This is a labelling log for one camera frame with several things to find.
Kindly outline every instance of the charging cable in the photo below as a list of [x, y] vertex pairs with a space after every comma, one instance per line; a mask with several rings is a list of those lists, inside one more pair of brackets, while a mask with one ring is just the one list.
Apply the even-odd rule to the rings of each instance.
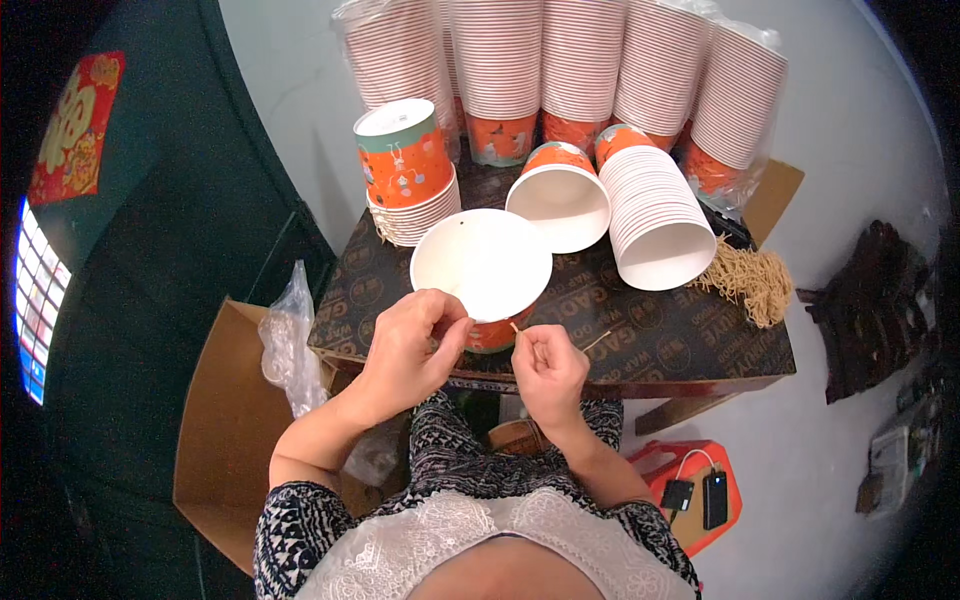
[[690, 450], [689, 452], [687, 452], [687, 453], [684, 455], [684, 459], [680, 461], [680, 468], [677, 469], [677, 476], [674, 477], [675, 480], [676, 480], [676, 479], [680, 479], [680, 474], [681, 474], [682, 472], [684, 472], [684, 465], [686, 464], [686, 459], [690, 458], [690, 456], [696, 454], [697, 452], [700, 452], [701, 454], [703, 454], [704, 456], [706, 456], [706, 457], [707, 457], [707, 460], [710, 461], [710, 472], [711, 472], [711, 473], [716, 472], [716, 468], [713, 467], [714, 465], [716, 465], [716, 463], [713, 462], [713, 459], [710, 458], [710, 455], [707, 454], [707, 452], [706, 452], [705, 450], [701, 450], [700, 448], [693, 448], [692, 450]]
[[[707, 454], [707, 452], [706, 452], [705, 450], [701, 450], [700, 448], [694, 448], [694, 449], [690, 450], [689, 452], [687, 452], [687, 453], [684, 455], [684, 458], [680, 461], [680, 468], [677, 469], [677, 476], [673, 478], [674, 481], [679, 480], [679, 479], [680, 479], [680, 474], [681, 474], [682, 472], [684, 472], [684, 466], [686, 465], [686, 459], [690, 458], [691, 456], [693, 456], [693, 455], [696, 454], [697, 452], [700, 452], [701, 454], [703, 454], [704, 456], [706, 456], [706, 457], [707, 457], [707, 460], [710, 461], [710, 472], [711, 472], [711, 473], [715, 473], [715, 472], [716, 472], [716, 468], [714, 467], [714, 466], [716, 465], [716, 463], [713, 462], [713, 458], [712, 458], [709, 454]], [[670, 526], [671, 526], [671, 527], [673, 526], [673, 521], [674, 521], [674, 519], [676, 519], [676, 518], [677, 518], [677, 509], [673, 509], [673, 512], [670, 513]]]

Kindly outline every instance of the patterned dress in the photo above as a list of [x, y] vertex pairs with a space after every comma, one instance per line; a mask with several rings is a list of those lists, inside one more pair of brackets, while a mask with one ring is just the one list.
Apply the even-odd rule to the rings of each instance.
[[[584, 400], [582, 410], [597, 437], [618, 450], [623, 403]], [[337, 494], [318, 483], [294, 481], [273, 488], [257, 523], [253, 548], [257, 597], [293, 598], [334, 542], [360, 520], [416, 507], [434, 492], [493, 499], [553, 488], [595, 516], [616, 520], [637, 544], [687, 581], [700, 598], [693, 565], [659, 508], [643, 500], [609, 509], [597, 507], [556, 447], [532, 456], [489, 452], [473, 437], [443, 392], [432, 395], [414, 411], [410, 471], [411, 482], [405, 490], [359, 520], [350, 516]]]

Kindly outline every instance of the woman's hand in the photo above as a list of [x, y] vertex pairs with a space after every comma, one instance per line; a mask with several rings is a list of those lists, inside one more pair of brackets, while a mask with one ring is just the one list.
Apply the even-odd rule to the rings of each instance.
[[[367, 364], [357, 377], [370, 425], [417, 406], [450, 377], [473, 319], [455, 297], [419, 290], [380, 313]], [[431, 338], [440, 341], [431, 350]]]
[[536, 325], [516, 336], [513, 356], [520, 399], [551, 442], [587, 426], [580, 393], [590, 361], [576, 349], [562, 325]]

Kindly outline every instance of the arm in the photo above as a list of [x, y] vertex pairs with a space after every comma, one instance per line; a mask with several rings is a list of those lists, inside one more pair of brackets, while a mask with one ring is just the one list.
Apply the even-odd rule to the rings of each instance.
[[570, 470], [602, 509], [631, 500], [656, 505], [650, 487], [616, 450], [593, 435], [585, 422], [567, 431], [544, 434], [560, 449]]
[[[363, 372], [280, 436], [270, 461], [270, 487], [313, 481], [338, 490], [338, 473], [363, 432], [437, 391], [463, 353], [471, 327], [460, 301], [440, 290], [408, 294], [381, 313]], [[441, 339], [436, 352], [431, 337]]]
[[513, 356], [520, 398], [543, 435], [600, 508], [630, 500], [653, 502], [646, 482], [616, 451], [593, 435], [580, 412], [590, 362], [561, 325], [538, 325], [517, 335]]
[[339, 472], [360, 436], [379, 418], [365, 405], [375, 396], [359, 375], [340, 394], [287, 427], [270, 459], [270, 487], [314, 481], [340, 491]]

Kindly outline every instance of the person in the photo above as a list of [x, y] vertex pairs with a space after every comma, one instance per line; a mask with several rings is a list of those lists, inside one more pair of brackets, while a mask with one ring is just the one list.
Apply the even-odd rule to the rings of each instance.
[[[258, 598], [700, 598], [653, 495], [617, 453], [619, 401], [582, 401], [560, 325], [519, 332], [520, 398], [552, 444], [490, 452], [440, 391], [473, 326], [439, 290], [377, 317], [363, 372], [276, 443], [254, 543]], [[439, 340], [431, 351], [431, 338]], [[352, 518], [338, 471], [364, 431], [415, 408], [409, 486]]]

